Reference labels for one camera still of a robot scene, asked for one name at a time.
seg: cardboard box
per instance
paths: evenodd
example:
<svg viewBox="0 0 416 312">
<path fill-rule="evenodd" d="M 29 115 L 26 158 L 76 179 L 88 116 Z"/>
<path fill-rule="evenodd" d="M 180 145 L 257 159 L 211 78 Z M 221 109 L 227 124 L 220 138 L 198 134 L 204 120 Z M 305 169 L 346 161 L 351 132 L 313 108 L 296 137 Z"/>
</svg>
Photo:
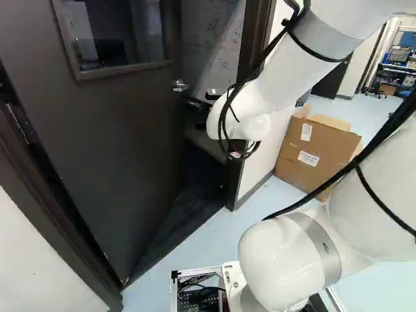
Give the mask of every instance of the cardboard box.
<svg viewBox="0 0 416 312">
<path fill-rule="evenodd" d="M 291 117 L 274 175 L 310 193 L 344 167 L 361 148 L 351 124 L 324 115 L 309 116 L 311 105 Z M 331 188 L 317 198 L 324 202 Z"/>
<path fill-rule="evenodd" d="M 413 86 L 415 84 L 416 77 L 413 75 L 407 75 L 403 80 L 402 86 Z"/>
<path fill-rule="evenodd" d="M 387 96 L 393 96 L 396 92 L 396 87 L 391 86 L 390 84 L 381 84 L 380 85 L 380 91 L 383 91 L 385 95 Z"/>
</svg>

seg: door handle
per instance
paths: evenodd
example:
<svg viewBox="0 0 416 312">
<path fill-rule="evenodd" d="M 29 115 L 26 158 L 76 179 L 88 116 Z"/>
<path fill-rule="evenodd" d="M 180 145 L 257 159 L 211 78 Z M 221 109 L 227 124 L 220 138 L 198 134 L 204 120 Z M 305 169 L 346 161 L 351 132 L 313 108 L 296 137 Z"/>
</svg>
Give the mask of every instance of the door handle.
<svg viewBox="0 0 416 312">
<path fill-rule="evenodd" d="M 181 93 L 181 92 L 185 91 L 188 88 L 189 88 L 189 84 L 184 83 L 183 80 L 180 79 L 180 78 L 173 82 L 173 91 L 174 92 Z"/>
</svg>

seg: white label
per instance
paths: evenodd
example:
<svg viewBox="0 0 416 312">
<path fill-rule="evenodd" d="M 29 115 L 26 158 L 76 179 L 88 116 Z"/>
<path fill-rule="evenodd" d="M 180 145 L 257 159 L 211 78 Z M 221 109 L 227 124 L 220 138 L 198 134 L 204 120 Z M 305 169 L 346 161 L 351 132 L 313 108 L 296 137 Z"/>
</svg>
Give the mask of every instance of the white label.
<svg viewBox="0 0 416 312">
<path fill-rule="evenodd" d="M 304 123 L 302 126 L 302 134 L 300 135 L 300 140 L 310 142 L 311 141 L 311 135 L 312 135 L 312 125 L 308 125 Z"/>
<path fill-rule="evenodd" d="M 300 151 L 298 160 L 312 167 L 316 167 L 319 162 L 319 157 L 306 153 L 305 151 Z"/>
</svg>

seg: whiteboard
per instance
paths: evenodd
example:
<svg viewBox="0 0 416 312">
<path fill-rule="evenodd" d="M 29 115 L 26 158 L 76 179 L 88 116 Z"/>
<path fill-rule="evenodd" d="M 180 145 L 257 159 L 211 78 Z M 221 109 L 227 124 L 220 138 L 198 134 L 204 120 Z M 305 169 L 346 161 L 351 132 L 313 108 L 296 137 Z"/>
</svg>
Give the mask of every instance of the whiteboard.
<svg viewBox="0 0 416 312">
<path fill-rule="evenodd" d="M 246 0 L 182 0 L 183 80 L 205 100 L 235 83 Z"/>
</svg>

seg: glass pane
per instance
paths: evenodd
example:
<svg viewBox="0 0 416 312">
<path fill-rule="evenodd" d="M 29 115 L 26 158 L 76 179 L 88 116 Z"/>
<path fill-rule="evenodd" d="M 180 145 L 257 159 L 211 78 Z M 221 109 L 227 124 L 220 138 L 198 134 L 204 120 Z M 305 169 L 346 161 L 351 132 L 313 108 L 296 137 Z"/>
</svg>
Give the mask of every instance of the glass pane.
<svg viewBox="0 0 416 312">
<path fill-rule="evenodd" d="M 166 60 L 160 0 L 59 0 L 81 71 Z"/>
</svg>

